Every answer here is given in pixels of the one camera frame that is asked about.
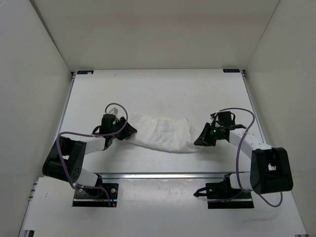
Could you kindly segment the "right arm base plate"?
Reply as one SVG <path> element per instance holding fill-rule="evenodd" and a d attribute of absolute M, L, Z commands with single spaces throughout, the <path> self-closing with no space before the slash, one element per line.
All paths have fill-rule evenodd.
<path fill-rule="evenodd" d="M 251 193 L 244 193 L 240 189 L 233 189 L 230 184 L 206 183 L 198 189 L 194 196 L 206 197 L 208 209 L 253 209 Z"/>

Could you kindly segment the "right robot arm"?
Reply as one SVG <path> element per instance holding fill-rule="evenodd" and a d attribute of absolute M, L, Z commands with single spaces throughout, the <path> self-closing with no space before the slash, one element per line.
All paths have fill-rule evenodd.
<path fill-rule="evenodd" d="M 248 132 L 242 124 L 236 124 L 236 116 L 230 111 L 211 115 L 195 146 L 214 147 L 218 140 L 226 140 L 237 147 L 236 171 L 226 175 L 221 186 L 222 194 L 234 197 L 239 190 L 258 195 L 288 192 L 293 189 L 293 179 L 286 149 L 272 147 Z"/>

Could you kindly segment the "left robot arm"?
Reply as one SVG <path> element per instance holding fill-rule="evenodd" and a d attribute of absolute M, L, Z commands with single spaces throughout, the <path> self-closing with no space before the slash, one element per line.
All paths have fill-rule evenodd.
<path fill-rule="evenodd" d="M 95 127 L 91 135 L 80 135 L 72 140 L 62 132 L 56 138 L 42 167 L 43 175 L 69 182 L 73 187 L 86 188 L 87 192 L 97 197 L 103 192 L 101 176 L 83 169 L 83 160 L 87 154 L 104 151 L 113 140 L 127 140 L 137 129 L 124 117 L 104 114 L 101 124 Z"/>

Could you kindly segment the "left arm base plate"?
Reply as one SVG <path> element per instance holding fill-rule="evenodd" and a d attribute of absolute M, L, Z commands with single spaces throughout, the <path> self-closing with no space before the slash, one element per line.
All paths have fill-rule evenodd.
<path fill-rule="evenodd" d="M 119 183 L 103 183 L 102 187 L 108 192 L 109 198 L 103 190 L 76 188 L 73 207 L 110 207 L 114 208 L 118 202 Z"/>

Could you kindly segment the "white pleated skirt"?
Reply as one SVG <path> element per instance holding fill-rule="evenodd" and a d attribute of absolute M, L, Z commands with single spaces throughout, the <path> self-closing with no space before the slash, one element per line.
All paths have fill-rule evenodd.
<path fill-rule="evenodd" d="M 202 150 L 194 145 L 197 129 L 187 118 L 174 119 L 131 113 L 128 122 L 137 132 L 127 141 L 148 149 L 168 153 L 196 153 Z"/>

